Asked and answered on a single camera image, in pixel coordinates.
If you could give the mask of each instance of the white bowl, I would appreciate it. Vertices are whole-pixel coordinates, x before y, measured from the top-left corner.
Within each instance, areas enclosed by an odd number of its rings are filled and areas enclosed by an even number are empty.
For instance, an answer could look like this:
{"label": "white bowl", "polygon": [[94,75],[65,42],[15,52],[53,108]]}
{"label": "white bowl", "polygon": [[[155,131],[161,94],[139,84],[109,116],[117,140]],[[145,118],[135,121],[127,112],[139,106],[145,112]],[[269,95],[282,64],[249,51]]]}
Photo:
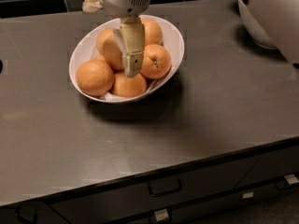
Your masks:
{"label": "white bowl", "polygon": [[253,18],[241,0],[238,0],[238,6],[241,20],[253,41],[260,47],[266,49],[277,49],[272,39],[268,36],[263,27]]}
{"label": "white bowl", "polygon": [[151,82],[145,93],[136,96],[134,98],[124,98],[124,97],[112,95],[110,92],[108,92],[106,95],[103,95],[101,97],[93,97],[81,91],[80,88],[78,87],[78,83],[76,80],[76,73],[78,67],[82,63],[85,63],[90,59],[95,58],[96,56],[99,55],[95,47],[96,37],[98,36],[99,32],[104,30],[106,27],[119,28],[120,19],[115,19],[100,25],[99,27],[92,30],[89,34],[87,34],[79,42],[79,44],[77,45],[77,47],[75,48],[72,54],[70,64],[69,64],[69,75],[72,80],[72,83],[81,94],[85,95],[86,97],[94,101],[103,102],[103,103],[118,104],[118,103],[135,102],[157,91],[159,88],[163,86],[163,84],[165,84],[171,78],[171,76],[173,76],[176,73],[183,59],[184,50],[185,50],[184,40],[182,38],[181,33],[179,32],[177,27],[175,27],[172,23],[164,19],[154,17],[154,16],[149,16],[149,15],[141,15],[140,17],[145,19],[152,19],[154,21],[157,21],[160,24],[164,33],[163,46],[169,51],[172,59],[172,68],[169,71],[169,73],[165,77]]}

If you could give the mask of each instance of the bowl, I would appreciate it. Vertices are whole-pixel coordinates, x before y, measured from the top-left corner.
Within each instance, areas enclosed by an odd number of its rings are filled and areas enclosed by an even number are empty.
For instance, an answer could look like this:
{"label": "bowl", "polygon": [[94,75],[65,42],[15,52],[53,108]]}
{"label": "bowl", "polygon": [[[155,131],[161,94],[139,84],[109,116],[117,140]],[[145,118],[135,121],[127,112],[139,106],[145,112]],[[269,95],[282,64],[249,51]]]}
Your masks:
{"label": "bowl", "polygon": [[134,98],[124,98],[117,95],[113,95],[110,92],[100,97],[93,97],[81,91],[80,88],[78,87],[78,83],[76,79],[77,70],[82,63],[85,63],[90,59],[95,58],[99,55],[95,46],[96,38],[98,34],[107,27],[115,27],[115,28],[120,27],[121,24],[120,19],[111,20],[98,26],[90,33],[88,33],[78,43],[71,56],[71,60],[69,63],[69,76],[71,78],[73,85],[81,94],[94,101],[98,101],[102,103],[119,104],[119,103],[136,102],[154,93],[158,89],[160,89],[163,86],[163,84],[165,84],[176,73],[183,59],[184,50],[185,50],[184,40],[182,38],[181,33],[179,32],[177,27],[175,27],[171,22],[166,21],[162,18],[150,16],[150,15],[141,15],[140,17],[141,19],[152,19],[154,21],[157,21],[160,24],[164,33],[163,46],[169,51],[172,59],[171,70],[167,73],[165,77],[157,80],[153,80],[148,85],[146,92]]}
{"label": "bowl", "polygon": [[278,49],[263,27],[253,18],[246,5],[238,0],[241,20],[254,43],[265,49]]}

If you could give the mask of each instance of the gray countertop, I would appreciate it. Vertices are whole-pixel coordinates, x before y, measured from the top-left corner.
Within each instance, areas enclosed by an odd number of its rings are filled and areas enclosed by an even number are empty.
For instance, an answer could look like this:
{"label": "gray countertop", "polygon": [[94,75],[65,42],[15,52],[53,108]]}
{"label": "gray countertop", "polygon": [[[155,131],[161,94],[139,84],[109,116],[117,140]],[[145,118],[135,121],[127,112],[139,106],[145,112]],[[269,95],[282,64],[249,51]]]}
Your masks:
{"label": "gray countertop", "polygon": [[73,87],[76,44],[101,10],[0,20],[0,205],[299,135],[298,70],[257,47],[235,0],[155,5],[185,39],[178,73],[128,105]]}

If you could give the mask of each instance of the robotic hand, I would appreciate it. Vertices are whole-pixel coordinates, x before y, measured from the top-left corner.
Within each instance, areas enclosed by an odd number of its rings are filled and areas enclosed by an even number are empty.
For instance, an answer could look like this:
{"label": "robotic hand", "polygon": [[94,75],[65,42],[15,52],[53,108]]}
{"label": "robotic hand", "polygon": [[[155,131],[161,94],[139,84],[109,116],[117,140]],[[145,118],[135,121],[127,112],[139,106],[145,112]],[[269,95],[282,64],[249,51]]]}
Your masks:
{"label": "robotic hand", "polygon": [[299,0],[241,0],[289,63],[299,64]]}
{"label": "robotic hand", "polygon": [[84,11],[95,11],[104,7],[113,18],[121,19],[120,29],[114,36],[122,52],[125,74],[136,76],[141,70],[145,47],[145,29],[139,15],[150,6],[150,0],[85,0]]}

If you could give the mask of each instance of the floor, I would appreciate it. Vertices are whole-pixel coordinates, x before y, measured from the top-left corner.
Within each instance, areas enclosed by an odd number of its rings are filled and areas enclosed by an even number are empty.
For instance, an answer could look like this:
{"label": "floor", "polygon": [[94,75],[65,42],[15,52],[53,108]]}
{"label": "floor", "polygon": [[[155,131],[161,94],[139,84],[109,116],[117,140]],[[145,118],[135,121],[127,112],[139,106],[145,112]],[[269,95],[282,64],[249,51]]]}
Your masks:
{"label": "floor", "polygon": [[298,224],[299,190],[201,218],[191,224]]}

